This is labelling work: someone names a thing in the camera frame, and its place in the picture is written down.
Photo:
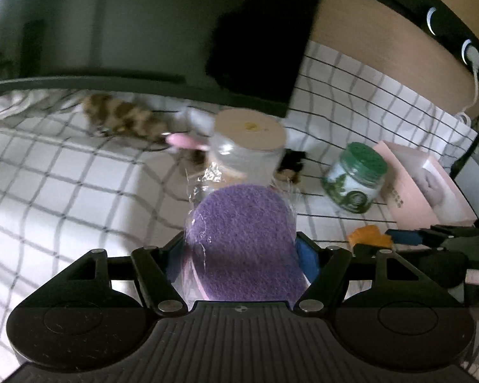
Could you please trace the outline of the brown striped furry tail keychain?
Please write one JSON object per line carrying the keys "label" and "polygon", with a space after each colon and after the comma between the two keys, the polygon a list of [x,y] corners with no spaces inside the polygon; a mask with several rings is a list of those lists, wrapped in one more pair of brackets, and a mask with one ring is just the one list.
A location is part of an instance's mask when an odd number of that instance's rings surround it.
{"label": "brown striped furry tail keychain", "polygon": [[91,94],[83,100],[83,111],[91,129],[105,135],[159,142],[168,125],[150,109],[109,94]]}

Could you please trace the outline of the white grid-pattern tablecloth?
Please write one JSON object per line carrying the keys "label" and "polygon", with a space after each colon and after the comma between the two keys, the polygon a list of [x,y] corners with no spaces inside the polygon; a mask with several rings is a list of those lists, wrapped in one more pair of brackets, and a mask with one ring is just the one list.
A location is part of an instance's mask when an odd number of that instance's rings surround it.
{"label": "white grid-pattern tablecloth", "polygon": [[[0,94],[0,381],[18,366],[5,331],[11,310],[93,248],[124,256],[163,245],[189,202],[181,158],[158,145],[94,136],[76,91]],[[429,153],[449,168],[475,131],[409,87],[311,42],[282,119],[306,153],[297,228],[319,245],[345,245],[355,228],[394,226],[383,201],[364,215],[334,209],[321,179],[352,142]]]}

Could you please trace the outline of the black monitor screen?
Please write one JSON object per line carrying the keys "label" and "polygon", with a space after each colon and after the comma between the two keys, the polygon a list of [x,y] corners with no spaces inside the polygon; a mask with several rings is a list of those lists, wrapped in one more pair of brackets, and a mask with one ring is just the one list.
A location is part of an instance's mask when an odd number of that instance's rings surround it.
{"label": "black monitor screen", "polygon": [[320,0],[0,0],[0,92],[93,89],[283,117]]}

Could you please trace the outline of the clear jar with tan lid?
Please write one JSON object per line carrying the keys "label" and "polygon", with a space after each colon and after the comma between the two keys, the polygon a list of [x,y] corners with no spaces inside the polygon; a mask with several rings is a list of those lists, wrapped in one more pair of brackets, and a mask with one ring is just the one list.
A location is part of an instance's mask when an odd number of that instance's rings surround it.
{"label": "clear jar with tan lid", "polygon": [[267,186],[285,153],[282,124],[265,113],[233,108],[215,116],[202,182],[211,189]]}

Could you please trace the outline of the green-lidded glass jar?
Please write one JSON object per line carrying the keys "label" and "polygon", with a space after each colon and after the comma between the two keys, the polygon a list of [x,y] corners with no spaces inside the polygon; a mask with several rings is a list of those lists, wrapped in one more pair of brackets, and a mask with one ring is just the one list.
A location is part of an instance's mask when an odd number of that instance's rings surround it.
{"label": "green-lidded glass jar", "polygon": [[325,194],[342,210],[365,214],[388,174],[383,157],[366,144],[353,142],[323,177]]}

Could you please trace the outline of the orange soft object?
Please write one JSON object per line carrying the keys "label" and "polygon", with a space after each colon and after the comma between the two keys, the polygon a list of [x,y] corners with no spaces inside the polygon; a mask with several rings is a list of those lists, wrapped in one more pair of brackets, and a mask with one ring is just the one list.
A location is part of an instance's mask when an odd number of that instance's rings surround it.
{"label": "orange soft object", "polygon": [[393,240],[385,233],[381,233],[379,227],[367,225],[359,227],[348,236],[349,245],[373,245],[380,248],[389,248],[393,246]]}

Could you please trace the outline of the pink cardboard box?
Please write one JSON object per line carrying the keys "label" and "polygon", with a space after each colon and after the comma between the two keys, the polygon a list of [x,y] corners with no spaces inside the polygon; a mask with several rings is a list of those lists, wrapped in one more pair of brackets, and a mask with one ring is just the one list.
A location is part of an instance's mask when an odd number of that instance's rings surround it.
{"label": "pink cardboard box", "polygon": [[400,229],[475,223],[475,212],[434,156],[385,141],[374,150],[388,164],[381,197]]}

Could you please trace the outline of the pink plastic comb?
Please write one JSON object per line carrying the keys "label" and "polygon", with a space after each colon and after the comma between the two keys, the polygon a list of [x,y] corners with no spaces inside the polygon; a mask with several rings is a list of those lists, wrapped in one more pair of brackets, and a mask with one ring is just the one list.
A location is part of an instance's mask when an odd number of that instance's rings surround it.
{"label": "pink plastic comb", "polygon": [[207,152],[210,147],[208,144],[200,141],[199,139],[195,139],[190,135],[182,132],[168,132],[164,135],[164,141],[177,149],[183,150],[199,150],[203,152]]}

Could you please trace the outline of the black wall power strip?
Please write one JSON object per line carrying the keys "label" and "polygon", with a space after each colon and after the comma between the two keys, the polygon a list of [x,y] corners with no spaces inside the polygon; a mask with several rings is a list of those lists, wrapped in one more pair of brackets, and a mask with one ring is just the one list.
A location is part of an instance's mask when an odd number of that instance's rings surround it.
{"label": "black wall power strip", "polygon": [[479,79],[479,38],[441,0],[379,0],[425,31]]}

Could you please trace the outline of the black hair accessory pile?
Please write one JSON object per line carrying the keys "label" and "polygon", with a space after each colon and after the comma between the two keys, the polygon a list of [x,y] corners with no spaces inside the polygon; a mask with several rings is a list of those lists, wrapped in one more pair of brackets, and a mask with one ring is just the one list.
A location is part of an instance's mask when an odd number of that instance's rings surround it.
{"label": "black hair accessory pile", "polygon": [[280,181],[298,184],[306,158],[304,151],[286,149],[274,177]]}

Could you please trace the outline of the purple felt pad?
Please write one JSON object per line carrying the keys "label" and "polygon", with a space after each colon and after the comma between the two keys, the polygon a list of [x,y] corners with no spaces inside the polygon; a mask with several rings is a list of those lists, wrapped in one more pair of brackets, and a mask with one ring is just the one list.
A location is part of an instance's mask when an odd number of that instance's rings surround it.
{"label": "purple felt pad", "polygon": [[208,301],[295,305],[308,286],[296,246],[299,197],[288,181],[205,186],[187,219],[187,286]]}

